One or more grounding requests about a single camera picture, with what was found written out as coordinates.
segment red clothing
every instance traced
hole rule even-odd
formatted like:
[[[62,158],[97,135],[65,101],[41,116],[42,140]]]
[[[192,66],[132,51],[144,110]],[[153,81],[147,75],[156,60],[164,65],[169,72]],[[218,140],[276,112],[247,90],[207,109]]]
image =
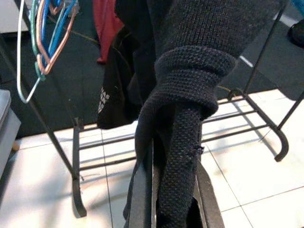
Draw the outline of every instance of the red clothing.
[[[116,33],[124,25],[115,12],[115,0],[93,0],[93,15],[101,50],[99,63],[105,63]]]

